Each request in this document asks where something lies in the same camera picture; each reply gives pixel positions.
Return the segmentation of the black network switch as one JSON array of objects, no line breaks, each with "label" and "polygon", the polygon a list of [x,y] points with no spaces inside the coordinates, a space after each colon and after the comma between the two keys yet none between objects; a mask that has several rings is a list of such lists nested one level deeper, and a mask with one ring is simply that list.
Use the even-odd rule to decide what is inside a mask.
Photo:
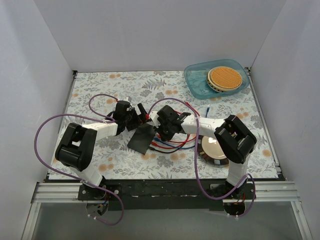
[{"label": "black network switch", "polygon": [[135,152],[145,155],[156,132],[154,127],[148,123],[139,126],[132,138],[127,144],[127,147]]}]

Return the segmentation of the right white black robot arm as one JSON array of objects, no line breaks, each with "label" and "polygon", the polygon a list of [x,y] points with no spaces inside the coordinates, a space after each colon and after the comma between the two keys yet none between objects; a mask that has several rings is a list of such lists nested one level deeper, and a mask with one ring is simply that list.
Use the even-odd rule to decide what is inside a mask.
[{"label": "right white black robot arm", "polygon": [[[248,160],[257,143],[256,137],[235,115],[223,118],[205,118],[189,112],[178,114],[172,107],[165,105],[159,111],[152,111],[149,117],[155,131],[163,141],[169,141],[175,134],[195,134],[194,169],[197,184],[202,193],[211,200],[223,200],[226,197],[237,199],[245,192],[244,185],[252,176],[247,173]],[[210,196],[202,187],[198,175],[197,151],[199,136],[214,138],[229,160],[226,179],[226,194]]]}]

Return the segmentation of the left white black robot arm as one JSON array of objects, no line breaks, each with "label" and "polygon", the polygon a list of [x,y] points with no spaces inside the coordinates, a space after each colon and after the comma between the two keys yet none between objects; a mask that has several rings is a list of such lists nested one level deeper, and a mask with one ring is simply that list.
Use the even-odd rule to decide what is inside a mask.
[{"label": "left white black robot arm", "polygon": [[146,150],[155,135],[152,120],[141,103],[134,108],[127,100],[116,103],[104,120],[90,124],[70,123],[55,151],[55,158],[70,168],[83,183],[79,200],[110,200],[122,195],[121,185],[110,185],[93,165],[97,141],[135,131],[137,145]]}]

